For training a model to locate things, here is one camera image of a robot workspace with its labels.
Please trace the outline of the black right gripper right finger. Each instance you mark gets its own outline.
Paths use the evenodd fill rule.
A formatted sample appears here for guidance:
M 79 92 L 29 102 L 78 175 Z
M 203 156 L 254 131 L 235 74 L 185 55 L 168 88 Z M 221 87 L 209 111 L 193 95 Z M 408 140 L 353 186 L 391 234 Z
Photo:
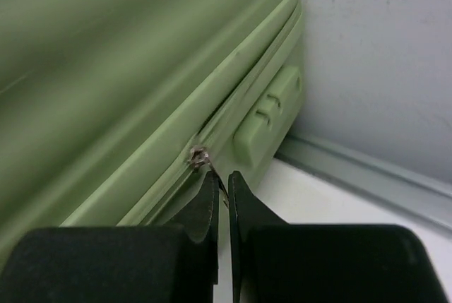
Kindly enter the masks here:
M 291 224 L 228 178 L 233 300 L 446 302 L 427 251 L 400 225 Z

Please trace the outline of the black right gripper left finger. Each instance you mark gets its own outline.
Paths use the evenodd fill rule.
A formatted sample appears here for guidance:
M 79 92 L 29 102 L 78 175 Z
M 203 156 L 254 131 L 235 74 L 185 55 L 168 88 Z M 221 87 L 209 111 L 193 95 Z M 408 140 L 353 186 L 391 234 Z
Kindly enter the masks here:
M 1 301 L 212 302 L 219 194 L 209 172 L 164 225 L 30 231 L 1 272 Z

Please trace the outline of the metal suitcase zipper pull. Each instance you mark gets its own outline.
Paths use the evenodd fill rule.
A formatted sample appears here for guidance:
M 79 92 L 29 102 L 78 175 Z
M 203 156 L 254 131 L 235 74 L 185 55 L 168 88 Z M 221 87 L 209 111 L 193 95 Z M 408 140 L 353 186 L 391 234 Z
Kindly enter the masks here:
M 222 193 L 223 197 L 223 203 L 227 208 L 229 208 L 229 195 L 227 189 L 217 170 L 213 166 L 208 149 L 204 145 L 192 146 L 189 151 L 188 163 L 194 170 L 200 170 L 203 166 L 208 166 L 210 171 L 213 172 L 217 177 L 220 192 Z

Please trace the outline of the green suitcase blue lining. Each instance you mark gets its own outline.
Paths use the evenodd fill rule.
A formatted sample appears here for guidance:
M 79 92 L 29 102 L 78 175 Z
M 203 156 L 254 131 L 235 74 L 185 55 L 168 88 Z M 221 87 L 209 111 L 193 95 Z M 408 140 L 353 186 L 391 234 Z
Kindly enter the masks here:
M 37 228 L 159 220 L 195 147 L 257 185 L 303 27 L 301 0 L 1 0 L 1 260 Z

